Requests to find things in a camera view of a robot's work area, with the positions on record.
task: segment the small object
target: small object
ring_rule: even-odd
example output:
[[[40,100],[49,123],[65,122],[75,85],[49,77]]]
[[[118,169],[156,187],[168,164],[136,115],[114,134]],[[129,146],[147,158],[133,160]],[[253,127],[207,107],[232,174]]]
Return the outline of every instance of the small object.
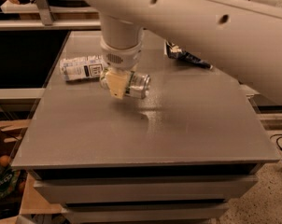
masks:
[[[31,3],[31,0],[19,0],[20,4],[29,4]]]
[[[23,194],[26,186],[26,181],[22,181],[21,183],[18,184],[18,192]]]
[[[98,55],[60,60],[60,72],[65,81],[98,78],[106,66]]]
[[[213,65],[210,63],[206,63],[200,58],[188,53],[187,51],[180,48],[178,45],[171,43],[169,41],[166,42],[166,51],[167,56],[172,59],[177,59],[180,61],[188,62],[193,65],[199,66],[203,69],[213,69]]]
[[[101,87],[107,90],[109,89],[108,82],[106,80],[106,74],[108,71],[108,68],[104,69],[100,77]],[[128,82],[124,95],[138,99],[146,98],[149,94],[150,76],[147,74],[137,73],[135,71],[127,71],[127,73]]]
[[[11,162],[11,158],[8,155],[3,155],[0,157],[0,166],[7,167]]]

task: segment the black object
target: black object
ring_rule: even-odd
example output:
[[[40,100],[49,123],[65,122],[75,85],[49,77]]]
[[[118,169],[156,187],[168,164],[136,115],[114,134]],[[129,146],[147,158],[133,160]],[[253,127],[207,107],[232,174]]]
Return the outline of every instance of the black object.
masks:
[[[178,45],[172,42],[167,41],[165,45],[166,45],[167,56],[169,58],[191,63],[203,69],[211,70],[213,68],[212,64],[204,62],[200,58],[188,53],[187,51],[185,51],[184,49],[180,48]]]
[[[20,1],[20,4],[29,4],[31,3],[30,0],[19,0]]]

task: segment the gray table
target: gray table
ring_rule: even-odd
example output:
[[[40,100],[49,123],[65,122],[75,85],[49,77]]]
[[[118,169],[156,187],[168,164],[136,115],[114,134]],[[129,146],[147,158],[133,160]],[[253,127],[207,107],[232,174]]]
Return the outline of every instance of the gray table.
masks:
[[[99,35],[73,32],[61,58],[99,54]],[[167,217],[168,207],[161,207],[162,214],[142,213],[144,219],[138,219],[131,207],[114,216],[111,212],[117,211],[110,206],[99,216],[94,215],[98,210],[80,209],[73,221],[218,217],[226,208],[222,201],[244,194],[261,166],[279,160],[234,78],[216,68],[209,71],[168,59],[163,40],[150,32],[145,34],[138,71],[151,75],[149,97],[120,101],[97,81],[65,83],[56,67],[14,168],[29,170],[39,179],[37,190],[67,207],[68,217],[78,212],[69,209],[74,203],[77,208],[81,203],[211,199],[217,200],[220,213],[190,215],[194,207],[188,206],[187,215]]]

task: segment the dark background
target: dark background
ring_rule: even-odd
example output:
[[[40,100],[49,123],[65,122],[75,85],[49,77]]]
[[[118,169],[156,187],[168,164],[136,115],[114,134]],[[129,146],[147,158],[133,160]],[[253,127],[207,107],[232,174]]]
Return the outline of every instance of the dark background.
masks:
[[[43,87],[67,35],[66,30],[1,31],[0,89]]]

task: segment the can label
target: can label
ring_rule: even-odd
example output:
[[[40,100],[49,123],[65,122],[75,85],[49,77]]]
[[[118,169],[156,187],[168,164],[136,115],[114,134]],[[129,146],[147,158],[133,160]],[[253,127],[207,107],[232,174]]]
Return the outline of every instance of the can label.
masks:
[[[131,77],[125,94],[131,97],[144,99],[148,96],[149,82],[149,75],[131,71]]]
[[[60,60],[60,73],[65,81],[98,78],[105,67],[102,56],[84,56]]]

